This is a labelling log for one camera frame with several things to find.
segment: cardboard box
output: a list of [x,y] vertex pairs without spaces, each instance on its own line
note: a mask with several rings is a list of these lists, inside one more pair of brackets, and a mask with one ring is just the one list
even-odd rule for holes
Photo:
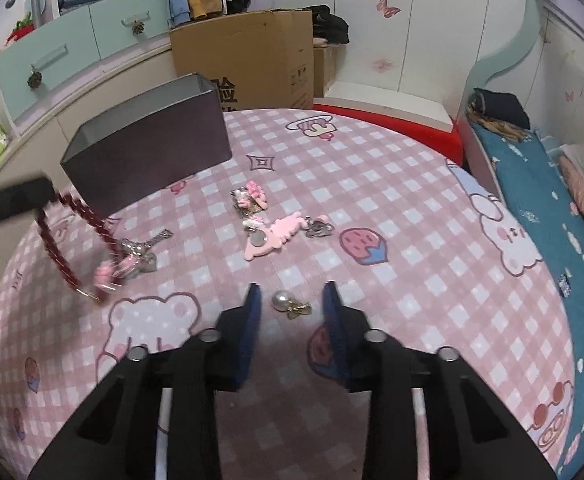
[[264,10],[187,23],[170,32],[178,75],[218,86],[223,110],[312,107],[312,12]]
[[231,157],[216,86],[189,74],[83,123],[61,167],[85,203],[106,218]]
[[325,97],[336,79],[337,56],[341,45],[314,49],[314,97]]

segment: brown cardboard box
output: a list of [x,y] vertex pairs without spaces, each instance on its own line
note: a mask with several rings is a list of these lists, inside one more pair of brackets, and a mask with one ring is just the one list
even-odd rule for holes
[[336,63],[341,45],[314,49],[314,97],[325,97],[336,79]]
[[312,12],[264,10],[170,32],[178,75],[218,86],[224,111],[312,107]]

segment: red bracelet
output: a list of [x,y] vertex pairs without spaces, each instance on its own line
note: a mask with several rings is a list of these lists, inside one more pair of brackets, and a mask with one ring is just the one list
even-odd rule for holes
[[[79,215],[83,220],[85,220],[97,234],[101,237],[101,239],[106,243],[108,249],[110,250],[110,256],[115,263],[115,275],[116,270],[118,269],[119,264],[122,261],[122,253],[118,247],[118,242],[112,236],[112,233],[105,227],[105,222],[101,220],[92,210],[86,206],[80,200],[74,199],[70,194],[60,194],[58,193],[56,196],[56,200],[63,206],[69,207],[74,213]],[[67,262],[65,257],[60,253],[56,242],[54,241],[54,237],[50,232],[50,227],[48,226],[48,216],[43,209],[40,209],[37,214],[36,222],[38,224],[38,234],[41,236],[43,240],[43,245],[48,252],[48,256],[52,258],[58,270],[61,271],[63,274],[64,280],[66,280],[67,284],[72,288],[72,290],[76,290],[80,292],[84,296],[88,296],[99,303],[104,300],[104,295],[102,291],[98,291],[96,295],[90,294],[86,290],[82,288],[82,284],[77,278],[76,274],[70,268],[70,264]],[[116,278],[115,276],[112,277],[112,283],[118,285],[120,283],[120,278]]]

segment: checkered tablecloth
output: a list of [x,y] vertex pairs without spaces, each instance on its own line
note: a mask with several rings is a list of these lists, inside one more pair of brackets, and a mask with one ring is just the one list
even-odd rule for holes
[[[501,203],[443,156],[372,124],[300,110],[233,112],[226,123],[231,160],[109,219],[117,237],[174,236],[155,247],[158,271],[105,306],[68,289],[34,225],[18,245],[0,281],[0,443],[15,469],[28,474],[128,344],[178,346],[256,282],[266,302],[250,376],[238,393],[218,394],[224,478],[360,478],[369,397],[325,378],[328,280],[407,347],[459,349],[555,465],[571,415],[570,331],[546,265]],[[299,233],[245,261],[230,190],[248,180],[265,190],[269,220],[325,214],[335,234]],[[91,282],[102,242],[59,206],[50,224]],[[288,320],[272,309],[282,288],[311,302],[312,315]],[[418,391],[415,400],[426,479]]]

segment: red braided cord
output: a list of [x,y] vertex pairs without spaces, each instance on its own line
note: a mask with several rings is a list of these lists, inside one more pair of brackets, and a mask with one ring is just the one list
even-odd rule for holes
[[[56,200],[63,206],[69,207],[74,213],[79,215],[83,220],[85,220],[88,225],[94,228],[99,237],[106,243],[108,249],[110,250],[110,255],[114,261],[116,267],[121,263],[123,256],[118,248],[118,243],[112,236],[112,233],[105,227],[105,222],[93,213],[93,211],[86,206],[80,200],[74,199],[70,194],[60,194],[56,196]],[[61,254],[54,241],[52,233],[50,232],[50,227],[48,226],[48,216],[43,209],[40,209],[36,222],[38,225],[38,234],[43,240],[43,245],[48,252],[48,256],[56,263],[58,270],[63,274],[64,280],[73,290],[80,290],[81,282],[77,278],[76,274],[70,268],[70,264],[67,262],[66,258]],[[119,283],[120,278],[113,278],[114,283]]]

